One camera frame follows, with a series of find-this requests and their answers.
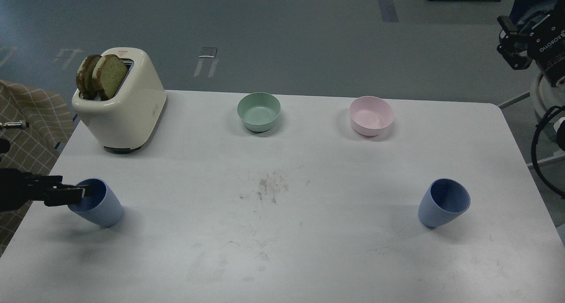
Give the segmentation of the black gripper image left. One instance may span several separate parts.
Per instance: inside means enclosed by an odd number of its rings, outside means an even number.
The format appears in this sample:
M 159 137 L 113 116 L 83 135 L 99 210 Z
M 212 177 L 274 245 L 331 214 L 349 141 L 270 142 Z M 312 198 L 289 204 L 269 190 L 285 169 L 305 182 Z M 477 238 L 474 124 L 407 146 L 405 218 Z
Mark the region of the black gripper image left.
M 16 211 L 27 201 L 44 201 L 48 207 L 79 204 L 92 195 L 92 186 L 61 186 L 63 176 L 21 172 L 14 168 L 0 170 L 0 210 Z

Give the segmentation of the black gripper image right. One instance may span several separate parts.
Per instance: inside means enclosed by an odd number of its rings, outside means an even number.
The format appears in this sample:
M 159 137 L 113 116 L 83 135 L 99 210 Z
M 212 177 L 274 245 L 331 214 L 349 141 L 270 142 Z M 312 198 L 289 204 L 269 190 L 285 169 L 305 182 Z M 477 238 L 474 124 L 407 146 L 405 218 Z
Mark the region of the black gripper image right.
M 526 23 L 509 16 L 497 17 L 500 38 L 530 38 Z M 528 69 L 533 60 L 551 87 L 564 87 L 564 17 L 546 16 L 531 30 L 531 43 L 501 42 L 497 51 L 513 70 Z

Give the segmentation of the white robot base right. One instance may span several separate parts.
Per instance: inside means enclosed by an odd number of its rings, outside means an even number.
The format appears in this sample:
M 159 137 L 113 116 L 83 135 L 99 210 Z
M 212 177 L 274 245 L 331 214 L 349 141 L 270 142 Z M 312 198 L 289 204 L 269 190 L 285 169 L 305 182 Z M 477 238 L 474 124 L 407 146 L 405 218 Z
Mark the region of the white robot base right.
M 527 91 L 534 108 L 535 118 L 541 120 L 547 110 L 553 106 L 564 106 L 565 87 L 551 87 L 542 73 L 538 73 L 531 81 Z

